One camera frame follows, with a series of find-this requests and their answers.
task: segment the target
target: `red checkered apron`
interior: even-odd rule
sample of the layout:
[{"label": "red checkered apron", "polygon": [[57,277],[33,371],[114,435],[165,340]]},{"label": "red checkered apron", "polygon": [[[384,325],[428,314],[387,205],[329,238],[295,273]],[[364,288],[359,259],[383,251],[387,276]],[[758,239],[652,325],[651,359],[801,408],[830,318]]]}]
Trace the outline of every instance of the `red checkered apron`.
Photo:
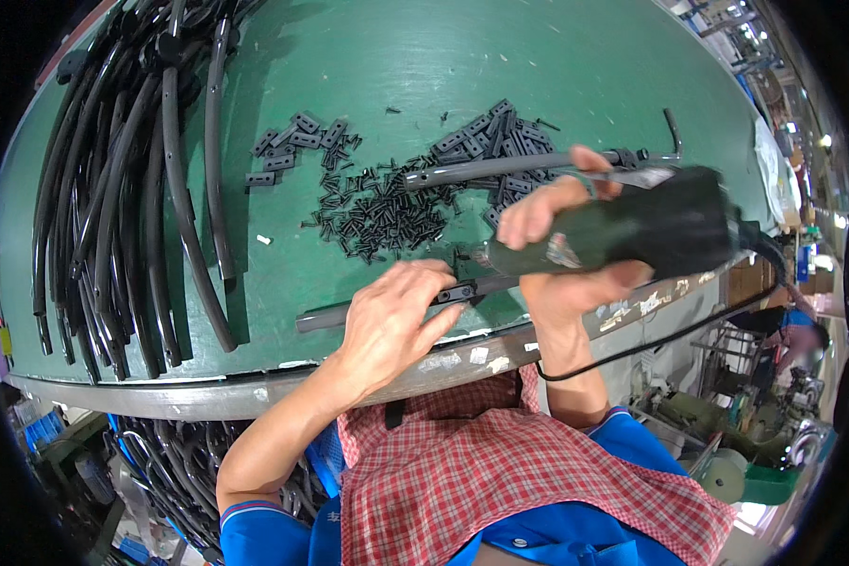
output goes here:
[{"label": "red checkered apron", "polygon": [[536,369],[518,374],[521,395],[511,371],[409,399],[392,430],[384,405],[340,416],[343,564],[444,564],[488,525],[564,501],[598,507],[689,566],[713,562],[730,505],[539,413]]}]

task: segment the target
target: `finger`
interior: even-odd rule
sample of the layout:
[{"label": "finger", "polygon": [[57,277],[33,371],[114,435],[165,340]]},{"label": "finger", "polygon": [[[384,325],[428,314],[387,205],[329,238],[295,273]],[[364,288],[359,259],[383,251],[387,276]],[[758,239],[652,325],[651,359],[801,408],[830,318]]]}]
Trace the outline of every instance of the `finger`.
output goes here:
[{"label": "finger", "polygon": [[507,208],[499,215],[499,226],[497,226],[497,241],[505,243],[511,249],[521,249],[524,238],[521,237],[521,223],[526,217],[526,211],[531,203],[528,198]]},{"label": "finger", "polygon": [[521,250],[526,243],[540,241],[560,210],[575,208],[590,199],[588,189],[570,175],[561,176],[552,185],[539,187],[509,208],[503,243],[509,249]]},{"label": "finger", "polygon": [[574,176],[564,175],[546,188],[547,190],[532,202],[523,222],[525,240],[530,243],[540,242],[547,235],[550,225],[561,210],[575,208],[591,200],[588,189]]},{"label": "finger", "polygon": [[426,309],[434,297],[445,287],[456,284],[456,278],[450,274],[434,271],[420,271],[404,290],[402,300],[416,308]]},{"label": "finger", "polygon": [[363,289],[375,289],[383,291],[384,289],[389,288],[398,288],[402,289],[405,274],[410,270],[409,266],[410,262],[396,262],[394,265],[390,266],[380,277],[375,279],[372,284]]},{"label": "finger", "polygon": [[431,349],[431,346],[450,332],[450,329],[453,328],[468,306],[467,302],[451,304],[435,314],[427,323],[422,324],[416,337],[416,351],[424,356]]},{"label": "finger", "polygon": [[415,259],[408,262],[408,266],[430,269],[432,271],[441,271],[445,274],[451,274],[453,272],[453,268],[447,265],[447,263],[442,259]]},{"label": "finger", "polygon": [[512,218],[516,216],[516,211],[521,209],[521,204],[521,202],[518,202],[499,214],[497,233],[494,235],[498,242],[506,243],[509,239],[509,224]]},{"label": "finger", "polygon": [[[585,146],[572,146],[569,148],[569,157],[572,159],[572,164],[583,171],[602,172],[610,171],[613,168],[610,162],[607,161],[607,158]],[[598,198],[602,200],[618,197],[620,191],[623,190],[623,186],[620,183],[610,181],[592,182],[598,190]]]},{"label": "finger", "polygon": [[443,260],[414,260],[408,262],[407,266],[407,269],[403,273],[396,276],[396,283],[390,286],[391,291],[395,291],[400,296],[405,296],[410,289],[419,285],[421,279],[429,277],[430,274],[453,278],[453,270]]}]

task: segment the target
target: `black screw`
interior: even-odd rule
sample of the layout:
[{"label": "black screw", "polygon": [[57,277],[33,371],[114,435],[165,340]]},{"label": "black screw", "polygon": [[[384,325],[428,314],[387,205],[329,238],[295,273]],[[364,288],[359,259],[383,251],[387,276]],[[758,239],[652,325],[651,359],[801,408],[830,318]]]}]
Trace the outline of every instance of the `black screw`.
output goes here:
[{"label": "black screw", "polygon": [[539,118],[539,119],[536,119],[535,121],[536,121],[536,122],[538,122],[539,124],[544,124],[545,126],[547,126],[548,128],[550,128],[551,130],[559,131],[559,128],[557,128],[556,126],[554,126],[554,125],[553,125],[553,124],[551,124],[550,122],[544,121],[543,119],[540,119],[540,118]]}]

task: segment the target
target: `left hand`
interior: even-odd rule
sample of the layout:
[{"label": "left hand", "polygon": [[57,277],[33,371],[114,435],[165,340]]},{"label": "left hand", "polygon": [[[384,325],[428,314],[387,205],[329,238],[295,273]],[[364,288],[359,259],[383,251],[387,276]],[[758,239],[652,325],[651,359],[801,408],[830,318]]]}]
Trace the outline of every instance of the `left hand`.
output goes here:
[{"label": "left hand", "polygon": [[445,262],[397,262],[352,297],[343,345],[327,359],[336,363],[341,385],[358,400],[379,390],[419,360],[453,328],[465,303],[453,304],[422,324],[428,306],[456,283]]}]

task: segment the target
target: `metal table edge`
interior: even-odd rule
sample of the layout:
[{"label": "metal table edge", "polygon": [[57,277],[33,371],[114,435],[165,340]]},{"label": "metal table edge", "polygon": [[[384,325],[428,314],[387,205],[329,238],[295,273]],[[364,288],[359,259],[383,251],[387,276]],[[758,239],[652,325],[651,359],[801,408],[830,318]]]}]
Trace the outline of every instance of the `metal table edge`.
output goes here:
[{"label": "metal table edge", "polygon": [[[589,339],[634,323],[672,300],[685,297],[724,274],[747,255],[739,253],[730,262],[706,274],[659,281],[636,289],[628,299],[629,308],[622,314],[608,312],[605,319],[594,312],[586,313],[584,322]],[[474,336],[441,344],[362,404],[376,405],[464,385],[506,369],[520,368],[540,357],[532,323],[522,323],[486,337]],[[177,420],[232,420],[260,416],[315,369],[317,365],[309,364],[215,380],[184,383],[140,380],[138,384],[100,383],[97,386],[12,373],[2,379],[35,397],[105,413]]]}]

